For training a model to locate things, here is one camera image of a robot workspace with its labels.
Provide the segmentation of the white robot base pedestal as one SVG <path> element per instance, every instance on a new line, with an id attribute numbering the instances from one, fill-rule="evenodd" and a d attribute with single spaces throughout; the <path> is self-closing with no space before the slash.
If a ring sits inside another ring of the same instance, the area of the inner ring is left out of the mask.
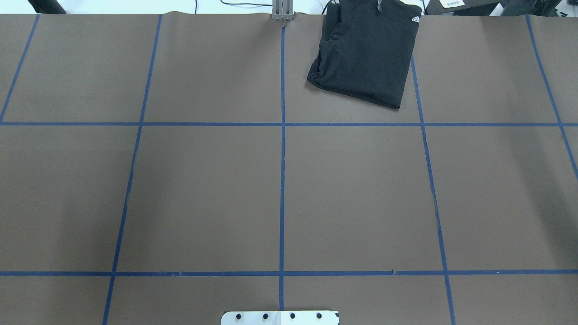
<path id="1" fill-rule="evenodd" d="M 338 311 L 231 311 L 221 317 L 221 325 L 339 325 Z"/>

